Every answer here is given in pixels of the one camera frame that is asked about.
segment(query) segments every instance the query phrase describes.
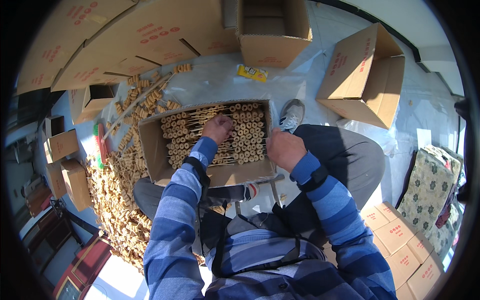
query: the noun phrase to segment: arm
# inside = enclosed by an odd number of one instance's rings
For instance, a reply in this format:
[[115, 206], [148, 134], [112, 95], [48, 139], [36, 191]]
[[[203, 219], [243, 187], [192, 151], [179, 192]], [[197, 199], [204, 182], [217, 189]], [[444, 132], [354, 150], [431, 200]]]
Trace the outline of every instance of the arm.
[[[204, 170], [231, 127], [231, 122], [225, 120], [215, 124], [223, 118], [227, 117], [213, 118], [215, 120], [205, 125], [202, 138], [190, 152], [190, 156], [202, 163]], [[150, 299], [203, 297], [204, 282], [192, 253], [195, 209], [201, 194], [199, 176], [190, 164], [183, 164], [163, 191], [144, 255]]]
[[[271, 140], [267, 140], [267, 152], [299, 184], [310, 180], [310, 174], [320, 167], [318, 159], [305, 150], [301, 138], [280, 130], [274, 130]], [[336, 252], [338, 269], [364, 281], [379, 298], [385, 293], [394, 295], [390, 267], [374, 245], [372, 232], [364, 225], [347, 188], [328, 176], [307, 197]]]

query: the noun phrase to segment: sneaker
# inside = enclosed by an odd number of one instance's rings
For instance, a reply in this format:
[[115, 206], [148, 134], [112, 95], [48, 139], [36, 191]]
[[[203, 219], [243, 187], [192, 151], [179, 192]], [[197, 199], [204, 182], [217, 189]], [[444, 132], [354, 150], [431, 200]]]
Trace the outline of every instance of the sneaker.
[[280, 129], [293, 133], [300, 126], [305, 115], [305, 105], [298, 99], [288, 101], [280, 114]]
[[260, 186], [255, 182], [245, 183], [243, 186], [245, 187], [245, 194], [243, 200], [240, 200], [239, 202], [247, 202], [255, 198], [255, 196], [260, 192]]

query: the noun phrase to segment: striped shirt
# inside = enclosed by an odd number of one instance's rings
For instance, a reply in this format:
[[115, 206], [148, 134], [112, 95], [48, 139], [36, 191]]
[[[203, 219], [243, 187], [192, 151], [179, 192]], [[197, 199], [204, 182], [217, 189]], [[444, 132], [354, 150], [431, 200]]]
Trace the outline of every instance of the striped shirt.
[[[206, 169], [216, 151], [215, 142], [202, 137], [190, 156], [199, 159]], [[291, 177], [305, 183], [319, 166], [318, 159], [309, 152], [295, 166]], [[183, 164], [163, 191], [144, 255], [150, 299], [204, 298], [204, 283], [191, 248], [201, 193], [198, 174], [190, 164]], [[336, 252], [337, 268], [326, 261], [321, 249], [303, 240], [300, 262], [275, 270], [213, 278], [205, 298], [396, 299], [390, 267], [373, 244], [373, 234], [365, 227], [345, 186], [328, 176], [322, 186], [307, 196]], [[226, 240], [222, 271], [228, 274], [276, 261], [294, 245], [294, 239], [265, 229], [233, 235]], [[214, 255], [212, 249], [205, 258], [209, 268]]]

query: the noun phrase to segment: hand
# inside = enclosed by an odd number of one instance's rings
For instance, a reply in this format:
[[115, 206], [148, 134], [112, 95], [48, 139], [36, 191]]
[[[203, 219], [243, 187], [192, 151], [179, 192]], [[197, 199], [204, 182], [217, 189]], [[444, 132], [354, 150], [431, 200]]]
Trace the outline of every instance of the hand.
[[205, 123], [202, 136], [208, 136], [220, 146], [232, 134], [232, 125], [232, 119], [229, 117], [216, 115]]
[[279, 167], [291, 173], [293, 168], [307, 154], [303, 140], [296, 135], [283, 132], [276, 127], [267, 138], [267, 155]]

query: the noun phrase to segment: yellow package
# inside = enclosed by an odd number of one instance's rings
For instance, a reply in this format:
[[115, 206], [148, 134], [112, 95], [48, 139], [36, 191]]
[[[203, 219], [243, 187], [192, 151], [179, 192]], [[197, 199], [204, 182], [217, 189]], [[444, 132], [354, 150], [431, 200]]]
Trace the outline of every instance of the yellow package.
[[239, 66], [239, 70], [237, 75], [252, 78], [261, 82], [266, 82], [268, 77], [268, 72], [264, 70], [260, 70], [257, 68], [251, 68], [246, 66]]

